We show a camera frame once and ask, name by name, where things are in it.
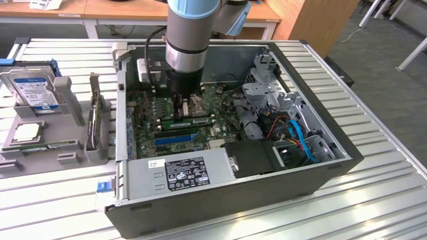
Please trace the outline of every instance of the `power supply label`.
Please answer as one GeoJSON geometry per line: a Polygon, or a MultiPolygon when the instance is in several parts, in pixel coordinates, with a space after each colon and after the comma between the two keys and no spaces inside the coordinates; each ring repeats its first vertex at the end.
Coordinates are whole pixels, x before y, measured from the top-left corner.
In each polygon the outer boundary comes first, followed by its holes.
{"type": "Polygon", "coordinates": [[[43,77],[15,78],[14,82],[22,97],[26,98],[32,108],[50,110],[59,107],[47,79],[43,77]]]}
{"type": "Polygon", "coordinates": [[[210,176],[203,157],[165,163],[167,188],[183,190],[210,184],[210,176]]]}

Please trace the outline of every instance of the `slatted metal surface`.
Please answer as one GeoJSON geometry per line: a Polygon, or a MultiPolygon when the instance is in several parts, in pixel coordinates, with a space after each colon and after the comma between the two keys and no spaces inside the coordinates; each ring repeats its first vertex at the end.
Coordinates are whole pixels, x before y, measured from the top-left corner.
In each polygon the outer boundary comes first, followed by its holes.
{"type": "MultiPolygon", "coordinates": [[[[113,41],[32,39],[20,59],[55,58],[62,73],[73,76],[73,90],[81,101],[91,98],[90,73],[101,73],[103,95],[115,101],[113,41]]],[[[363,162],[311,196],[141,239],[426,238],[426,169],[311,48],[297,41],[277,44],[365,155],[363,162]]],[[[282,77],[295,89],[287,76],[282,77]]],[[[6,95],[0,100],[3,142],[15,113],[8,108],[14,101],[7,91],[0,89],[0,93],[6,95]]],[[[111,122],[111,158],[114,126],[111,122]]],[[[103,166],[0,179],[0,239],[121,239],[105,213],[95,208],[97,182],[114,173],[115,163],[110,161],[103,166]]]]}

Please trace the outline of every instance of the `wooden desk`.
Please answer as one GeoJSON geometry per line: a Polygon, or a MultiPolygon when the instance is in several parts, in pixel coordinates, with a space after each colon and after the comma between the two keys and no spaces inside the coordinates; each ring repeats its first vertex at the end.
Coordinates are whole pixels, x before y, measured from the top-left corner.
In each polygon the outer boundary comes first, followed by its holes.
{"type": "MultiPolygon", "coordinates": [[[[169,5],[155,0],[69,0],[58,10],[35,10],[28,3],[2,3],[0,23],[79,24],[90,39],[98,39],[97,25],[167,24],[169,5]]],[[[262,39],[271,40],[281,17],[262,1],[253,2],[245,27],[265,28],[262,39]]]]}
{"type": "MultiPolygon", "coordinates": [[[[90,38],[98,38],[97,25],[166,25],[169,5],[155,0],[87,0],[85,18],[93,24],[90,38]]],[[[273,39],[279,22],[281,17],[263,1],[261,4],[251,2],[245,27],[265,28],[263,40],[273,39]]]]}
{"type": "Polygon", "coordinates": [[[86,7],[87,0],[69,0],[58,10],[31,9],[27,2],[0,3],[0,23],[86,25],[86,7]]]}
{"type": "Polygon", "coordinates": [[[2,3],[0,17],[65,18],[62,15],[75,15],[67,18],[83,18],[87,0],[69,0],[61,4],[58,10],[31,9],[28,5],[28,2],[2,3]]]}

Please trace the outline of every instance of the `robotic arm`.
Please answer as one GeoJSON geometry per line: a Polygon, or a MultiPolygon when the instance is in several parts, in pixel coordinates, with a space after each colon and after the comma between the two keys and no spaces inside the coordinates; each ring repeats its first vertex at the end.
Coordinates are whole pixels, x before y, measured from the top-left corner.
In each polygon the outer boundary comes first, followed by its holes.
{"type": "Polygon", "coordinates": [[[183,102],[201,86],[211,32],[237,36],[249,0],[169,0],[166,61],[167,87],[174,94],[174,118],[183,118],[183,102]]]}

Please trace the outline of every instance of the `floor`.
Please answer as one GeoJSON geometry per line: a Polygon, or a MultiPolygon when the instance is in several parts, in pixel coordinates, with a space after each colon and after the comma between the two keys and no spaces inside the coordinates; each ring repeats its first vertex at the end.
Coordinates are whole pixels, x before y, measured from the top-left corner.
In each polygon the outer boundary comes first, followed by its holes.
{"type": "MultiPolygon", "coordinates": [[[[427,166],[427,54],[421,54],[403,72],[395,67],[423,40],[389,20],[373,19],[350,41],[342,42],[359,29],[361,7],[347,23],[330,57],[353,77],[353,90],[398,136],[421,162],[427,166]]],[[[143,39],[155,26],[137,26],[129,38],[143,39]]],[[[98,26],[101,38],[122,38],[131,26],[111,36],[106,26],[98,26]]],[[[82,25],[0,24],[0,57],[7,57],[16,37],[87,38],[82,25]]]]}

